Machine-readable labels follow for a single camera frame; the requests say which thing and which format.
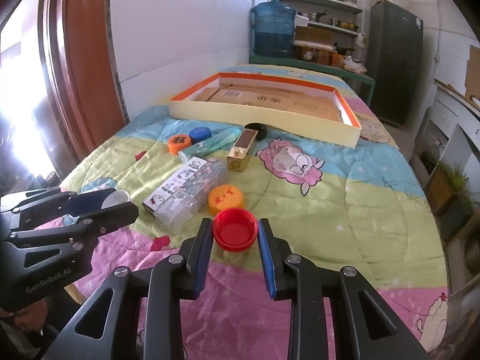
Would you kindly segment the orange cap black label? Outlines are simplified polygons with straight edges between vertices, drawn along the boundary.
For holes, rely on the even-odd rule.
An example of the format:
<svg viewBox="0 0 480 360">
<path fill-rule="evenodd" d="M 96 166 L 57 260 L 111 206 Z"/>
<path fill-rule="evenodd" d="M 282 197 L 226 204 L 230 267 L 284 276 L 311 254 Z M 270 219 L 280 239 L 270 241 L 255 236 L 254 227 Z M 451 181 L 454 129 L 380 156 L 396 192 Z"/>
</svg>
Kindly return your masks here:
<svg viewBox="0 0 480 360">
<path fill-rule="evenodd" d="M 168 152 L 177 155 L 180 151 L 192 145 L 191 137 L 186 134 L 176 134 L 168 139 Z"/>
</svg>

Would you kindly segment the white cabinet counter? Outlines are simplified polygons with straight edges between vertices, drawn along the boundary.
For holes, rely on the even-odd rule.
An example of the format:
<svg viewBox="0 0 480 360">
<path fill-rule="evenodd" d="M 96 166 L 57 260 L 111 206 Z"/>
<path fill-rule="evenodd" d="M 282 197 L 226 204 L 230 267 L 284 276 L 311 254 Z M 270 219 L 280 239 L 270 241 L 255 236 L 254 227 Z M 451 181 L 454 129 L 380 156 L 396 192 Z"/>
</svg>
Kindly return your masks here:
<svg viewBox="0 0 480 360">
<path fill-rule="evenodd" d="M 410 165 L 422 187 L 438 163 L 466 178 L 466 188 L 479 201 L 479 109 L 450 85 L 435 80 L 433 103 L 416 135 Z"/>
</svg>

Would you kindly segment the black round cap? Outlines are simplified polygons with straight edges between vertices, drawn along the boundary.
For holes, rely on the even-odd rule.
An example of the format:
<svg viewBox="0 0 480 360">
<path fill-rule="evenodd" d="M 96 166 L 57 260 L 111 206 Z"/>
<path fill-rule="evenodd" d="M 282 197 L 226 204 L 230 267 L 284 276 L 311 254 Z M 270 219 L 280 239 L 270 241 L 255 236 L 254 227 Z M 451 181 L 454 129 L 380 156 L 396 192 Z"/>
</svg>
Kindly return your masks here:
<svg viewBox="0 0 480 360">
<path fill-rule="evenodd" d="M 266 138 L 268 130 L 264 124 L 260 123 L 250 123 L 244 126 L 245 129 L 255 130 L 256 134 L 256 141 L 262 141 Z"/>
</svg>

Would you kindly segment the brown cardboard box on shelf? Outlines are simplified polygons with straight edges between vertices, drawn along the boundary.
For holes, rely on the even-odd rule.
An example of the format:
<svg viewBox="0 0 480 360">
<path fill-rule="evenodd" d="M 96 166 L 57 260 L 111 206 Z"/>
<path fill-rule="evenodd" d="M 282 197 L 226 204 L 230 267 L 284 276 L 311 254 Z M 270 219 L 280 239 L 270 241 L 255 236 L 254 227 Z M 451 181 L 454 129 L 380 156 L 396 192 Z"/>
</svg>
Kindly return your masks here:
<svg viewBox="0 0 480 360">
<path fill-rule="evenodd" d="M 331 43 L 332 33 L 328 30 L 315 27 L 299 27 L 295 28 L 296 41 L 310 41 L 315 43 Z"/>
</svg>

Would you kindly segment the green potted plant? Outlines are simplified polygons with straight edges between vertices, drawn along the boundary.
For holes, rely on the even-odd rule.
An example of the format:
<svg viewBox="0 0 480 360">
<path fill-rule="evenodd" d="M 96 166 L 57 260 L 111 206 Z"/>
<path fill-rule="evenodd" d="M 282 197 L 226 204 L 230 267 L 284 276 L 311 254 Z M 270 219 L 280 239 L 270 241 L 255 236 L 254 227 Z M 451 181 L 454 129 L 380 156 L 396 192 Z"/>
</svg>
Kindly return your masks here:
<svg viewBox="0 0 480 360">
<path fill-rule="evenodd" d="M 478 205 L 469 191 L 470 180 L 463 169 L 438 162 L 424 188 L 440 237 L 450 242 L 473 216 Z"/>
</svg>

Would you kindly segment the teal crane lighter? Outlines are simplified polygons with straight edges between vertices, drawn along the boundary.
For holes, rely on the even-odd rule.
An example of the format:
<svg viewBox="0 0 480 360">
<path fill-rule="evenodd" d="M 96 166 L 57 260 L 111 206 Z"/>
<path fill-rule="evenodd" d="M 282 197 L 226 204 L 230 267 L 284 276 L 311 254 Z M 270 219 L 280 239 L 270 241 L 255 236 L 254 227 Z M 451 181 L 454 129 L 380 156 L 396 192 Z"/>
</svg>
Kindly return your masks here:
<svg viewBox="0 0 480 360">
<path fill-rule="evenodd" d="M 180 150 L 178 156 L 182 162 L 188 162 L 193 157 L 203 158 L 227 145 L 233 144 L 239 138 L 241 132 L 242 130 L 239 127 L 228 128 L 204 141 L 199 141 Z"/>
</svg>

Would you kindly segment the red wooden door frame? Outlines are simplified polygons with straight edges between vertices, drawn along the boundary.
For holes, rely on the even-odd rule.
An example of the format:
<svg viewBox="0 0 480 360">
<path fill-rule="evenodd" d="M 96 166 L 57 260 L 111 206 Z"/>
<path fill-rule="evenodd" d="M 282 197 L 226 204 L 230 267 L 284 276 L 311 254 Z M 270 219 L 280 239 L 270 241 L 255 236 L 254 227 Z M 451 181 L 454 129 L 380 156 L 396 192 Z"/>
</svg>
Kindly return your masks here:
<svg viewBox="0 0 480 360">
<path fill-rule="evenodd" d="M 49 102 L 77 161 L 128 123 L 113 51 L 110 0 L 39 0 Z"/>
</svg>

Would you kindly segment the cartoon printed white box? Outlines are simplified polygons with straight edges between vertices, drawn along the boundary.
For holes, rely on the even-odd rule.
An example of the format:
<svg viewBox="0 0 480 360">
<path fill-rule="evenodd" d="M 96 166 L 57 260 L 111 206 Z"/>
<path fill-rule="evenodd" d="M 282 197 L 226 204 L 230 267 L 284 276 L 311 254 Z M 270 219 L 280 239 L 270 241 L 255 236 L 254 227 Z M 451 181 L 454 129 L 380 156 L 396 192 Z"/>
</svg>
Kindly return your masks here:
<svg viewBox="0 0 480 360">
<path fill-rule="evenodd" d="M 153 215 L 189 178 L 191 178 L 207 161 L 193 157 L 182 164 L 161 185 L 159 185 L 142 202 L 144 209 Z"/>
</svg>

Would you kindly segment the flattened cigarette carton cardboard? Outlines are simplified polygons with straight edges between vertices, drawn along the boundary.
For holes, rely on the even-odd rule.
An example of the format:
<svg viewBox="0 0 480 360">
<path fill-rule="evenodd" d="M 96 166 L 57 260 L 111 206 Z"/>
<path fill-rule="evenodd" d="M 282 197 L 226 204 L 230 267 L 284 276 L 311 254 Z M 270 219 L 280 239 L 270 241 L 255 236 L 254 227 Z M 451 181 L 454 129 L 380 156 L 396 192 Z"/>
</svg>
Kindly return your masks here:
<svg viewBox="0 0 480 360">
<path fill-rule="evenodd" d="M 262 86 L 221 85 L 205 88 L 197 102 L 218 102 L 269 108 L 341 122 L 335 102 L 325 96 L 309 96 L 302 92 Z"/>
</svg>

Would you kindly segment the blue plastic bottle cap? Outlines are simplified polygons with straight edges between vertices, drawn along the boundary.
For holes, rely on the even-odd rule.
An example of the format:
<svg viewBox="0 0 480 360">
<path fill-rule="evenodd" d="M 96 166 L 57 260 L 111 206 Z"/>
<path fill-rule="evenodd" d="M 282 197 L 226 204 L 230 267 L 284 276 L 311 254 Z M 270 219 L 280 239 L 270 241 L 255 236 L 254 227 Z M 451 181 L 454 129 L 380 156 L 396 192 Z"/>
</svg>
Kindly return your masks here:
<svg viewBox="0 0 480 360">
<path fill-rule="evenodd" d="M 205 141 L 212 136 L 212 131 L 208 127 L 195 127 L 189 132 L 189 137 L 193 145 Z"/>
</svg>

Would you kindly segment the orange cap red lettering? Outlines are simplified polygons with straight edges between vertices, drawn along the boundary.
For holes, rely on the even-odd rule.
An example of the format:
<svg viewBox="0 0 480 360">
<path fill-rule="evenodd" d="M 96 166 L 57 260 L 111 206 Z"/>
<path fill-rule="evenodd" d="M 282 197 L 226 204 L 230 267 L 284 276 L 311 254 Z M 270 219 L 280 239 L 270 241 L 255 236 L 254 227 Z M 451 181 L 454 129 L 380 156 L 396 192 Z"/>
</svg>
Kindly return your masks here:
<svg viewBox="0 0 480 360">
<path fill-rule="evenodd" d="M 239 188 L 231 184 L 222 184 L 210 191 L 208 210 L 212 215 L 231 208 L 244 208 L 244 196 Z"/>
</svg>

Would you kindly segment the orange rimmed cardboard tray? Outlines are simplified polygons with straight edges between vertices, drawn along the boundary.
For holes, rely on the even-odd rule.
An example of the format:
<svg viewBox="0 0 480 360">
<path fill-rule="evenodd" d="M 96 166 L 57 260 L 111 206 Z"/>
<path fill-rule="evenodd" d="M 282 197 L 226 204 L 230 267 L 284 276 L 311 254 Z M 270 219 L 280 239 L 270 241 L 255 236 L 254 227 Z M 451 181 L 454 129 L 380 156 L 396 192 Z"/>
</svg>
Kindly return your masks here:
<svg viewBox="0 0 480 360">
<path fill-rule="evenodd" d="M 279 111 L 256 106 L 218 102 L 197 102 L 206 88 L 219 86 L 262 86 L 302 92 L 309 96 L 332 99 L 341 112 L 341 122 L 315 116 Z M 221 72 L 180 92 L 168 101 L 169 113 L 177 119 L 197 119 L 231 125 L 261 123 L 294 133 L 301 137 L 354 148 L 362 130 L 360 121 L 349 104 L 331 85 L 300 80 L 293 77 L 252 74 L 250 72 Z"/>
</svg>

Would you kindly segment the green metal shelf rack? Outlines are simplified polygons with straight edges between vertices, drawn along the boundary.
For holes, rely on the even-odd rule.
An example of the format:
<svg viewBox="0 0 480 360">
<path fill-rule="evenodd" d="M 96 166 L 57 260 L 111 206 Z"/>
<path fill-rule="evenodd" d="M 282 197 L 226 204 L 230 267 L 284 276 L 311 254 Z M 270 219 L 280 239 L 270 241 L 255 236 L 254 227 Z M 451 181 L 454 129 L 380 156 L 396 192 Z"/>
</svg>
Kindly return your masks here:
<svg viewBox="0 0 480 360">
<path fill-rule="evenodd" d="M 326 36 L 333 36 L 335 34 L 339 34 L 342 36 L 348 36 L 352 38 L 352 41 L 359 41 L 361 38 L 360 31 L 358 27 L 353 26 L 351 29 L 344 28 L 340 25 L 339 22 L 335 18 L 332 18 L 332 23 L 327 24 L 321 21 L 323 16 L 326 16 L 330 11 L 345 11 L 351 15 L 358 15 L 362 12 L 362 10 L 356 4 L 350 4 L 347 2 L 342 2 L 339 0 L 282 0 L 285 2 L 301 2 L 307 5 L 318 6 L 320 8 L 325 8 L 325 11 L 319 12 L 317 14 L 317 18 L 315 20 L 310 20 L 307 23 L 307 27 L 310 29 L 317 29 L 319 33 L 324 34 Z M 252 55 L 250 57 L 251 63 L 258 63 L 258 64 L 271 64 L 277 66 L 286 66 L 292 68 L 301 68 L 309 71 L 315 72 L 322 72 L 326 74 L 330 74 L 332 76 L 340 77 L 343 80 L 353 80 L 358 81 L 366 86 L 369 87 L 367 94 L 363 96 L 363 100 L 366 104 L 369 104 L 372 100 L 374 95 L 374 88 L 376 85 L 376 81 L 364 74 L 363 72 L 352 72 L 347 70 L 346 68 L 340 66 L 337 63 L 334 63 L 331 66 L 327 65 L 320 65 L 319 63 L 313 63 L 312 61 L 300 61 L 298 59 L 293 58 L 270 58 L 270 57 L 262 57 L 262 56 L 255 56 Z"/>
</svg>

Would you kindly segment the gold rectangular lighter box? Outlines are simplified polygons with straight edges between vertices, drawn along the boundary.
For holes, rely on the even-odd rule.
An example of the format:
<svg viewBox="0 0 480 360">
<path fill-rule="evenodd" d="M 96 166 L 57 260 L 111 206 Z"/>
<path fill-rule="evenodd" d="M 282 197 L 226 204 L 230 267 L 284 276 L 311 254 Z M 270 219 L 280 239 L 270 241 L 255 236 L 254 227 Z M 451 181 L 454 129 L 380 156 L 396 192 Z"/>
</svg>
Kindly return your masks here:
<svg viewBox="0 0 480 360">
<path fill-rule="evenodd" d="M 257 131 L 245 128 L 227 154 L 227 167 L 232 172 L 244 172 L 256 147 Z"/>
</svg>

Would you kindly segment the clear floral plastic box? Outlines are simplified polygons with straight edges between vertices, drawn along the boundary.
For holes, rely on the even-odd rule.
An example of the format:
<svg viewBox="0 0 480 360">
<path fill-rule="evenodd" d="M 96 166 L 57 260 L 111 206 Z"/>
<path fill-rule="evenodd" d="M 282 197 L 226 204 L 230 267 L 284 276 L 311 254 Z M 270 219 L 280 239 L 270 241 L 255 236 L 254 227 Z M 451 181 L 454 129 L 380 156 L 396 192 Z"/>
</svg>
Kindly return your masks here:
<svg viewBox="0 0 480 360">
<path fill-rule="evenodd" d="M 184 224 L 207 202 L 210 191 L 226 181 L 226 164 L 215 158 L 206 161 L 207 163 L 154 213 L 160 228 L 167 233 L 178 234 Z"/>
</svg>

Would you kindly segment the dark grey refrigerator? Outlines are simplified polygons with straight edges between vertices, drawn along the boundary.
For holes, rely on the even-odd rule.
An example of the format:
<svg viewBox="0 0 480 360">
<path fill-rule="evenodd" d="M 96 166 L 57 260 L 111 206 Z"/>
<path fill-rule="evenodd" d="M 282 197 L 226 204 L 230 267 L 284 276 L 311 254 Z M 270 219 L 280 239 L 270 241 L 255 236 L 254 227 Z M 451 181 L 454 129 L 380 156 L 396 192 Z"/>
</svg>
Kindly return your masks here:
<svg viewBox="0 0 480 360">
<path fill-rule="evenodd" d="M 404 125 L 418 83 L 423 20 L 389 1 L 371 7 L 366 68 L 376 81 L 370 109 L 393 125 Z"/>
</svg>

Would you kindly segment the colourful cartoon sheep quilt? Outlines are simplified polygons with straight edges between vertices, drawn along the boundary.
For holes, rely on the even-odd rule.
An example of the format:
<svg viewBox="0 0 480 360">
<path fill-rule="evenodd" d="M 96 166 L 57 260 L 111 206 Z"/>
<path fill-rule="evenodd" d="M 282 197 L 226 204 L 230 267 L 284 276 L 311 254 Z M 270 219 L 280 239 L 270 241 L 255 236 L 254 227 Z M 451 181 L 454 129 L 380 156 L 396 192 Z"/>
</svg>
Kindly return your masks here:
<svg viewBox="0 0 480 360">
<path fill-rule="evenodd" d="M 279 67 L 241 66 L 230 72 L 291 77 L 334 86 L 364 123 L 351 149 L 268 129 L 245 172 L 231 172 L 227 184 L 245 198 L 256 218 L 267 218 L 275 236 L 319 267 L 356 267 L 379 291 L 408 329 L 432 353 L 447 326 L 446 264 L 434 217 L 422 188 L 393 138 L 366 105 L 339 79 Z M 166 105 L 152 106 L 91 153 L 61 183 L 86 193 L 116 188 L 139 206 L 130 227 L 100 238 L 92 272 L 66 288 L 78 303 L 115 267 L 153 267 L 197 233 L 205 205 L 175 236 L 167 237 L 143 201 L 179 166 L 167 142 L 202 122 L 172 119 Z M 316 178 L 288 178 L 286 165 Z M 216 244 L 206 287 L 198 301 L 182 304 L 188 359 L 287 359 L 290 305 L 269 299 L 256 242 L 229 253 Z"/>
</svg>

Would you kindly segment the red plastic bottle cap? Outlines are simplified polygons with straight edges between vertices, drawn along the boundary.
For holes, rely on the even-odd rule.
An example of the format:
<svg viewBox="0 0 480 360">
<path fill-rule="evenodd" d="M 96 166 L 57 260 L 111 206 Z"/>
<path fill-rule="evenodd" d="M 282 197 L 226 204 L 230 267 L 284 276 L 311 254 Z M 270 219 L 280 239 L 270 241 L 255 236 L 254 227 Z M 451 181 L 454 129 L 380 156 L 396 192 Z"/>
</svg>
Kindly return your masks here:
<svg viewBox="0 0 480 360">
<path fill-rule="evenodd" d="M 250 211 L 230 208 L 213 219 L 212 233 L 219 247 L 232 253 L 248 250 L 256 240 L 259 225 Z"/>
</svg>

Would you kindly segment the blue water jug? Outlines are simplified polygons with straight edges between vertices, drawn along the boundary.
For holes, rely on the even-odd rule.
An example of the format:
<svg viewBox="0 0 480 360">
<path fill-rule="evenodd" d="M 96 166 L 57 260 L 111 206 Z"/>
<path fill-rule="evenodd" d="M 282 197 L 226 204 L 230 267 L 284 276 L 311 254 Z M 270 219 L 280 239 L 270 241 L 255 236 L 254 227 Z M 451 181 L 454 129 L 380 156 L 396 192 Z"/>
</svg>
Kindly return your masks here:
<svg viewBox="0 0 480 360">
<path fill-rule="evenodd" d="M 250 48 L 253 55 L 291 59 L 294 54 L 296 10 L 281 0 L 250 9 Z"/>
</svg>

